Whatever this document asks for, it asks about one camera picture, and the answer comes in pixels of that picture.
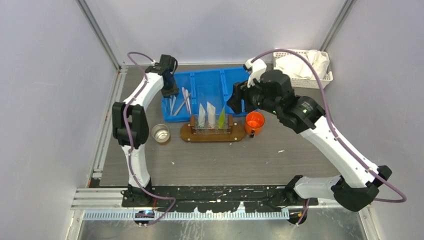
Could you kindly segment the grey toothbrush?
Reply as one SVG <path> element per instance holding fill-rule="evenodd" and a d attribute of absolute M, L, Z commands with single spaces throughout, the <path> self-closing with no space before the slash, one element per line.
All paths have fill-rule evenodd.
<path fill-rule="evenodd" d="M 189 93 L 185 98 L 184 101 L 180 104 L 180 106 L 177 108 L 176 112 L 174 113 L 173 116 L 177 116 L 178 113 L 180 112 L 180 110 L 183 108 L 183 106 L 188 102 L 188 99 L 190 98 L 191 93 Z"/>

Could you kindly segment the aluminium frame rail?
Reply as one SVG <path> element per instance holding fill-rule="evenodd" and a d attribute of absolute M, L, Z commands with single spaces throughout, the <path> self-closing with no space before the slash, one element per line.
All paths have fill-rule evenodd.
<path fill-rule="evenodd" d="M 106 53 L 108 59 L 110 60 L 110 62 L 112 63 L 113 67 L 117 70 L 117 71 L 121 71 L 123 64 L 119 63 L 116 55 L 114 54 L 112 47 L 110 45 L 110 43 L 108 42 L 106 36 L 104 35 L 98 21 L 96 20 L 90 6 L 88 5 L 86 0 L 76 0 L 75 1 L 77 3 L 77 5 L 79 6 L 82 14 L 84 15 L 84 17 L 86 18 L 88 25 L 91 27 L 94 35 L 96 36 L 98 42 L 100 43 L 100 46 L 102 47 L 102 49 L 104 50 L 104 52 Z"/>

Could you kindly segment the silver metal cup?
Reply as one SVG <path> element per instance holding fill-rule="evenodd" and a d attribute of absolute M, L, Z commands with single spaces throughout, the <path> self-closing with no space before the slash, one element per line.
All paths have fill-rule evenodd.
<path fill-rule="evenodd" d="M 171 133 L 165 124 L 157 124 L 152 130 L 151 134 L 153 139 L 160 145 L 166 145 L 171 140 Z"/>

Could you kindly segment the white toothbrush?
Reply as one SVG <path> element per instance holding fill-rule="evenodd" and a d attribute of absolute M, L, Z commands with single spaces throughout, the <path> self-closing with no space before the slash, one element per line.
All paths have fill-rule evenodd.
<path fill-rule="evenodd" d="M 187 96 L 189 93 L 190 93 L 190 92 L 189 92 L 187 89 L 185 89 L 185 95 Z M 191 110 L 190 97 L 189 97 L 189 99 L 187 100 L 186 108 L 187 108 L 187 112 L 188 112 L 188 114 L 190 114 L 190 115 L 191 115 L 191 114 L 192 114 L 192 110 Z"/>

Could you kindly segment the clear textured toothbrush holder rack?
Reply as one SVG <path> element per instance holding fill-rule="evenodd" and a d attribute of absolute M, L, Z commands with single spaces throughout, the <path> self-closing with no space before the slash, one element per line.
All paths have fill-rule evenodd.
<path fill-rule="evenodd" d="M 221 117 L 219 114 L 216 115 L 216 121 L 214 126 L 210 126 L 208 118 L 205 117 L 203 126 L 198 123 L 198 115 L 194 114 L 190 116 L 189 127 L 192 134 L 195 135 L 227 135 L 233 131 L 233 116 L 226 114 L 225 117 Z"/>

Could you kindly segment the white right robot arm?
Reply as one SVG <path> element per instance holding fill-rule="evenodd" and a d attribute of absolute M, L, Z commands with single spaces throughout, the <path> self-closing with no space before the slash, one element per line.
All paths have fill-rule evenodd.
<path fill-rule="evenodd" d="M 285 198 L 291 205 L 321 198 L 335 200 L 345 209 L 358 212 L 376 199 L 383 184 L 376 176 L 387 180 L 392 174 L 388 166 L 377 166 L 358 153 L 365 163 L 362 166 L 340 144 L 344 137 L 334 136 L 337 129 L 329 127 L 325 110 L 313 98 L 296 95 L 289 76 L 280 70 L 266 71 L 251 87 L 246 81 L 234 83 L 226 104 L 236 114 L 259 109 L 275 115 L 285 127 L 319 149 L 339 171 L 333 177 L 293 177 L 285 186 Z"/>

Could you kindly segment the white toothpaste tube green cap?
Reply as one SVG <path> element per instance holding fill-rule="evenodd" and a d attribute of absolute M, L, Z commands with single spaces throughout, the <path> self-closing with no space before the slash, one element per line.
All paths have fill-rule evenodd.
<path fill-rule="evenodd" d="M 200 129 L 204 129 L 206 126 L 206 110 L 202 104 L 199 105 L 197 123 Z"/>

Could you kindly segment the orange plastic mug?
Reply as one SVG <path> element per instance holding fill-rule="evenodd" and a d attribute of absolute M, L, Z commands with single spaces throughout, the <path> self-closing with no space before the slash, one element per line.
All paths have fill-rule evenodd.
<path fill-rule="evenodd" d="M 261 133 L 264 124 L 264 115 L 258 111 L 252 111 L 245 117 L 244 129 L 250 138 L 254 138 Z"/>

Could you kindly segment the blue plastic divided bin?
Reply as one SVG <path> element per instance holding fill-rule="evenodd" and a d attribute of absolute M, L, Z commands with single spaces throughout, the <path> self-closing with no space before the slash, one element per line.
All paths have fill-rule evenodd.
<path fill-rule="evenodd" d="M 165 122 L 187 122 L 191 115 L 199 112 L 199 107 L 207 106 L 211 103 L 216 108 L 216 114 L 219 115 L 224 109 L 226 114 L 237 116 L 230 107 L 227 106 L 227 100 L 233 92 L 233 85 L 238 82 L 247 81 L 249 74 L 243 67 L 217 68 L 208 70 L 195 70 L 177 72 L 174 75 L 176 85 L 179 87 L 179 94 L 173 107 L 167 98 L 161 100 L 161 110 Z M 177 111 L 181 103 L 184 102 L 182 88 L 190 93 L 190 109 L 183 106 L 177 115 Z"/>

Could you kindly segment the yellow-green toothpaste tube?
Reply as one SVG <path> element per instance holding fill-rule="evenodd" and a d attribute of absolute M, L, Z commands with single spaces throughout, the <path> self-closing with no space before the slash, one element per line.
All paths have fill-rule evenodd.
<path fill-rule="evenodd" d="M 218 128 L 223 129 L 225 126 L 225 122 L 226 122 L 226 112 L 225 112 L 225 107 L 223 107 L 218 118 Z"/>

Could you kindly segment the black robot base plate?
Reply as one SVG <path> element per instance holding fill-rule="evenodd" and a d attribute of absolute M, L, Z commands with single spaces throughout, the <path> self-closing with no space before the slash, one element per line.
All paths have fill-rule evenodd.
<path fill-rule="evenodd" d="M 233 213 L 245 209 L 248 213 L 273 213 L 290 206 L 302 208 L 306 200 L 292 196 L 278 185 L 191 185 L 153 186 L 149 193 L 131 187 L 121 190 L 122 206 L 152 207 L 164 212 Z"/>

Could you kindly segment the brown wooden oval tray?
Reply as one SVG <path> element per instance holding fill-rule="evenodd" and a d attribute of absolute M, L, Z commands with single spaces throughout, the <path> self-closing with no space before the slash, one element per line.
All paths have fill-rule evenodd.
<path fill-rule="evenodd" d="M 245 137 L 245 129 L 239 123 L 218 128 L 195 128 L 190 123 L 180 129 L 180 137 L 190 143 L 237 142 Z"/>

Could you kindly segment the pink toothbrush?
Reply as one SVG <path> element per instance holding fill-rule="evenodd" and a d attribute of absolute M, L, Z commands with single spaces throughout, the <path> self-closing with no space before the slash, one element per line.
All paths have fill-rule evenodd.
<path fill-rule="evenodd" d="M 187 113 L 190 114 L 190 104 L 189 104 L 189 92 L 186 88 L 182 87 L 182 91 L 183 91 L 183 96 L 184 96 L 184 104 L 187 110 Z"/>

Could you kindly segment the white toothpaste tube orange cap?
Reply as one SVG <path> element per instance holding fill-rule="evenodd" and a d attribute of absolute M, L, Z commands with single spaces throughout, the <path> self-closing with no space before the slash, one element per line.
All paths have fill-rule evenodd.
<path fill-rule="evenodd" d="M 206 110 L 208 126 L 214 129 L 216 127 L 216 107 L 210 102 L 207 102 Z"/>

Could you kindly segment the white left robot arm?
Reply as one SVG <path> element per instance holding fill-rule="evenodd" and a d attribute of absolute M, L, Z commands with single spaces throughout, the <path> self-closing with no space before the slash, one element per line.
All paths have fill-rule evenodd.
<path fill-rule="evenodd" d="M 167 54 L 161 55 L 159 61 L 149 60 L 151 64 L 141 69 L 140 84 L 125 100 L 112 106 L 112 136 L 125 154 L 129 174 L 127 190 L 122 194 L 124 199 L 135 201 L 141 207 L 148 207 L 155 198 L 145 156 L 150 135 L 147 107 L 158 92 L 165 98 L 179 94 L 174 76 L 178 61 Z"/>

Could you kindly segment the white crumpled cloth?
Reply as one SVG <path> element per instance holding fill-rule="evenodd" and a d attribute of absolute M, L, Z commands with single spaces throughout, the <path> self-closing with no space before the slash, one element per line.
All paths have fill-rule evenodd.
<path fill-rule="evenodd" d="M 302 59 L 291 53 L 285 52 L 284 54 L 284 56 L 275 60 L 276 69 L 281 70 L 291 78 L 315 79 L 315 75 Z M 300 52 L 299 55 L 308 61 L 320 80 L 326 76 L 330 64 L 330 59 L 326 53 L 318 50 L 308 50 Z"/>

